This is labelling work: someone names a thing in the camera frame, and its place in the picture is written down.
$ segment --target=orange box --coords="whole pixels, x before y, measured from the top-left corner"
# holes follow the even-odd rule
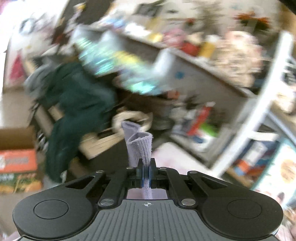
[[[33,127],[0,129],[0,193],[42,188],[34,145]]]

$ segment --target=ribbed fabric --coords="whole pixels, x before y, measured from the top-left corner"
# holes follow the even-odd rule
[[[124,138],[128,150],[130,166],[136,167],[140,158],[143,159],[145,166],[149,166],[152,149],[152,134],[141,132],[141,126],[130,121],[123,121],[121,126],[124,130]],[[142,190],[145,199],[152,199],[149,180],[144,180],[144,187]]]

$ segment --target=green garment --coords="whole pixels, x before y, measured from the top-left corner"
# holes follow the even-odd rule
[[[60,175],[77,154],[83,135],[106,128],[116,105],[116,93],[84,72],[79,63],[57,67],[44,81],[48,88],[39,103],[45,108],[59,103],[65,114],[54,124],[45,162],[48,176],[61,182]]]

